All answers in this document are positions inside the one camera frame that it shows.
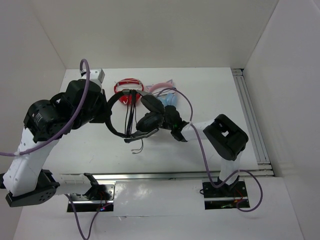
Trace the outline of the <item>black headset with microphone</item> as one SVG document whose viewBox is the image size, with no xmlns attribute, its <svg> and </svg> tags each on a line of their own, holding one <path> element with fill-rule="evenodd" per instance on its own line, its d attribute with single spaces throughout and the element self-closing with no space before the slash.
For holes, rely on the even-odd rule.
<svg viewBox="0 0 320 240">
<path fill-rule="evenodd" d="M 128 116 L 125 129 L 117 131 L 112 123 L 112 110 L 117 101 L 124 95 L 124 91 L 115 93 L 108 101 L 111 116 L 106 120 L 108 130 L 125 143 L 131 143 L 148 138 L 155 134 L 164 121 L 165 107 L 163 103 L 151 93 L 142 90 L 131 90 L 131 104 L 128 104 Z"/>
</svg>

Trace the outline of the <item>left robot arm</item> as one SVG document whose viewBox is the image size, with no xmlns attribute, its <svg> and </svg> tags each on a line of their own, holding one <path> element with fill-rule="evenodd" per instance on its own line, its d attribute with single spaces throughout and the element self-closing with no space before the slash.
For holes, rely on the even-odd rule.
<svg viewBox="0 0 320 240">
<path fill-rule="evenodd" d="M 63 135 L 87 123 L 103 123 L 107 101 L 100 80 L 71 81 L 65 92 L 33 103 L 24 118 L 17 153 L 0 184 L 11 208 L 39 205 L 54 195 L 81 193 L 97 197 L 99 187 L 90 173 L 53 175 L 43 168 Z"/>
</svg>

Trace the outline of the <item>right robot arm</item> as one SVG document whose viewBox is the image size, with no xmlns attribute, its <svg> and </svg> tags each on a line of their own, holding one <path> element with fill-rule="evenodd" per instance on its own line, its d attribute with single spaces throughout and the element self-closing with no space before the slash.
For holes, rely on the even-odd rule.
<svg viewBox="0 0 320 240">
<path fill-rule="evenodd" d="M 220 173 L 217 182 L 220 194 L 230 196 L 239 181 L 242 152 L 245 150 L 248 135 L 224 114 L 214 120 L 193 124 L 182 120 L 176 107 L 165 107 L 163 128 L 179 142 L 208 140 L 221 157 Z"/>
</svg>

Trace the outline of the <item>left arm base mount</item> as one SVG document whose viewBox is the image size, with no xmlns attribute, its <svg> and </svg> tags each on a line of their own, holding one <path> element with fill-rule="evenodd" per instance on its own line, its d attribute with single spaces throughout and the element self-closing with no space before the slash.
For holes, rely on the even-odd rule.
<svg viewBox="0 0 320 240">
<path fill-rule="evenodd" d="M 104 180 L 85 194 L 72 193 L 70 198 L 77 213 L 113 212 L 116 181 Z"/>
</svg>

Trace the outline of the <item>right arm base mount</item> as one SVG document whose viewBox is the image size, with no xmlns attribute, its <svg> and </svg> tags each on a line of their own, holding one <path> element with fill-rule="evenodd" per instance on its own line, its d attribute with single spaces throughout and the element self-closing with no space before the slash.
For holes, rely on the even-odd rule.
<svg viewBox="0 0 320 240">
<path fill-rule="evenodd" d="M 210 182 L 203 182 L 199 193 L 204 198 L 205 210 L 249 209 L 250 203 L 244 181 L 239 181 L 231 190 L 214 188 Z"/>
</svg>

